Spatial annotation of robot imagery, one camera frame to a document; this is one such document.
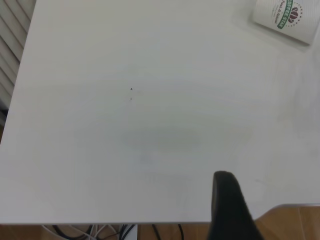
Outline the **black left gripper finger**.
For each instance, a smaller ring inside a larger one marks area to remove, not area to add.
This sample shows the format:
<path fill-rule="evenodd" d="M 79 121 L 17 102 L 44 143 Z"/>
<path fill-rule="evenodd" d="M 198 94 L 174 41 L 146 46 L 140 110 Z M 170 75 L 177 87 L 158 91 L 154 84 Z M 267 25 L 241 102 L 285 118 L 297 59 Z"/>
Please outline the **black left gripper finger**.
<path fill-rule="evenodd" d="M 213 175 L 208 240 L 262 240 L 236 177 L 228 171 Z"/>

